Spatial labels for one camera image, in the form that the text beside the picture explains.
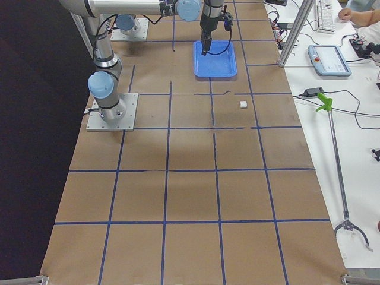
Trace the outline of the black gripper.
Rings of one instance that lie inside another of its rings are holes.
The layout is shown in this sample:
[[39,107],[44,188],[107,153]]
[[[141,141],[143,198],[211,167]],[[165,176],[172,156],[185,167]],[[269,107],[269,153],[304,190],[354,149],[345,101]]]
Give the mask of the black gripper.
[[201,37],[204,37],[201,40],[202,44],[202,55],[206,55],[208,50],[210,50],[211,46],[211,33],[217,28],[221,11],[222,11],[222,5],[204,5],[202,9],[202,15],[201,15]]

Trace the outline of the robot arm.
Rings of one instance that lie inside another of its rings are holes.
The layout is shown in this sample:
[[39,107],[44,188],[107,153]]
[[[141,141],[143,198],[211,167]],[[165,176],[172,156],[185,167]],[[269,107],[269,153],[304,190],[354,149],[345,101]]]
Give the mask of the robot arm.
[[146,17],[157,14],[160,18],[178,15],[185,21],[194,21],[201,16],[201,39],[203,56],[210,53],[212,43],[212,32],[217,28],[219,22],[224,23],[224,29],[229,33],[232,31],[233,17],[227,12],[223,1],[159,1],[156,7],[151,2],[128,1],[127,10],[119,10],[118,19],[123,15],[135,14]]
[[105,16],[147,14],[167,17],[175,13],[173,1],[65,0],[60,3],[82,18],[91,41],[96,72],[88,79],[88,87],[98,104],[100,117],[105,122],[120,120],[126,112],[126,104],[121,102],[117,92],[122,63],[112,49]]

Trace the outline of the person hand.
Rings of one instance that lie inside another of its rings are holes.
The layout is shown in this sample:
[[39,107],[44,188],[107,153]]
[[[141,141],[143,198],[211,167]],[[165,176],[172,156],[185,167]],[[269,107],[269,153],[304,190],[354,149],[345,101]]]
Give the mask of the person hand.
[[354,21],[357,18],[357,12],[350,8],[344,8],[338,13],[338,18],[342,21]]

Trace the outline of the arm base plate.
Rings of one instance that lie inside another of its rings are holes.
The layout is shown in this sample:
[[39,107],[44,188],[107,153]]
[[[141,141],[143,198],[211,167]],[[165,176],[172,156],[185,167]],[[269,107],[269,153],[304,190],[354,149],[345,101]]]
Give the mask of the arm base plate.
[[93,100],[94,112],[89,113],[88,131],[133,131],[138,105],[138,93],[119,93],[119,102],[112,109],[102,109]]
[[138,42],[147,40],[149,21],[146,18],[134,18],[120,15],[112,29],[111,41]]

